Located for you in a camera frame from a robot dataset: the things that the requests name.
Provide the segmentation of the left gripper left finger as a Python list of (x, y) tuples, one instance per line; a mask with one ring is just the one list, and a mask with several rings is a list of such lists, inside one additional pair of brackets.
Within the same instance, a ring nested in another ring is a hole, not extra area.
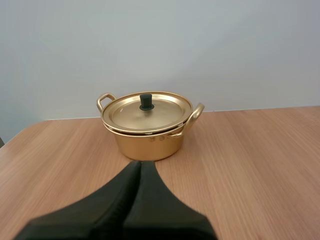
[(107, 184), (64, 208), (30, 220), (17, 240), (122, 240), (142, 164), (129, 163)]

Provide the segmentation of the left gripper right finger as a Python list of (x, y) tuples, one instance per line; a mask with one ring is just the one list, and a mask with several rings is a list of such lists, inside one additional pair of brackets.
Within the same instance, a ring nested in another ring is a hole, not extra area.
[(216, 240), (207, 217), (180, 201), (155, 163), (144, 161), (136, 197), (123, 223), (126, 240)]

